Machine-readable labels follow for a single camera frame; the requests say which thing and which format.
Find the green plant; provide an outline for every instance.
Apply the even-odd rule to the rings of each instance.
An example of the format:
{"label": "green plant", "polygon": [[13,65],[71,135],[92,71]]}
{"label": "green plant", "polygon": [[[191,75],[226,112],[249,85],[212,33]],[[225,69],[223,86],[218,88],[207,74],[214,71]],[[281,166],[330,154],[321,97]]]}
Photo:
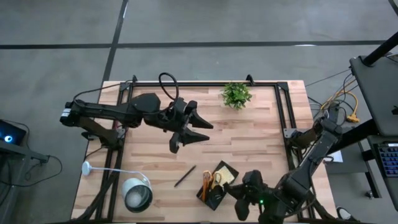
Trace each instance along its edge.
{"label": "green plant", "polygon": [[252,95],[249,94],[249,89],[243,83],[229,83],[224,86],[223,93],[224,104],[234,109],[242,109],[245,107],[245,102],[250,101]]}

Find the scissors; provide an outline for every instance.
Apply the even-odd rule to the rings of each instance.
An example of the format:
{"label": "scissors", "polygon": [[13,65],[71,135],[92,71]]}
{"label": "scissors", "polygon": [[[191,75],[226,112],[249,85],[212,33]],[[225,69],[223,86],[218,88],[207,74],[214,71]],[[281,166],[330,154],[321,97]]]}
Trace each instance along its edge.
{"label": "scissors", "polygon": [[213,181],[210,186],[211,189],[213,189],[215,186],[221,183],[221,178],[222,175],[218,171],[216,171],[214,174],[211,174],[211,172],[208,170],[203,171],[203,193],[201,195],[202,201],[205,201],[206,199],[206,192],[208,190],[209,184]]}

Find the black pen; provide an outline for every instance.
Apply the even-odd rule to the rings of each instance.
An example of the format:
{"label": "black pen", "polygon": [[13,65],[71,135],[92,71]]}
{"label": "black pen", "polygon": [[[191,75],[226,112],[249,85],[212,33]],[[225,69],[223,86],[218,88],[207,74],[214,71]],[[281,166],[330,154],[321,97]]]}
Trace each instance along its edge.
{"label": "black pen", "polygon": [[177,183],[175,183],[174,187],[176,187],[178,184],[180,184],[181,181],[183,181],[187,177],[187,175],[190,174],[195,168],[196,168],[196,165],[194,165],[183,177],[181,177],[181,179]]}

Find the white lamp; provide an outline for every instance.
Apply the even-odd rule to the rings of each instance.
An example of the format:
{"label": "white lamp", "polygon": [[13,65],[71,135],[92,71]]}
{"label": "white lamp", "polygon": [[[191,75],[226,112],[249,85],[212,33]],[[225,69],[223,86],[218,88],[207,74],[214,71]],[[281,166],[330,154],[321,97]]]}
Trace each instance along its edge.
{"label": "white lamp", "polygon": [[127,171],[121,169],[111,169],[103,167],[92,167],[88,161],[85,161],[81,166],[81,173],[85,176],[89,175],[92,170],[111,170],[116,172],[127,172],[131,174],[140,174],[144,178],[130,178],[124,181],[122,186],[122,197],[124,204],[130,212],[142,212],[152,203],[153,194],[150,187],[149,179],[138,171]]}

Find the keyboard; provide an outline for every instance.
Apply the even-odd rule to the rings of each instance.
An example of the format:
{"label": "keyboard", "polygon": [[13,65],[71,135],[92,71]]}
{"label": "keyboard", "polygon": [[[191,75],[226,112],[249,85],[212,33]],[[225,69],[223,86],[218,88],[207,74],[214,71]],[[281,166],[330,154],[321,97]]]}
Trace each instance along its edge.
{"label": "keyboard", "polygon": [[384,173],[387,177],[398,177],[398,144],[387,143],[378,147]]}

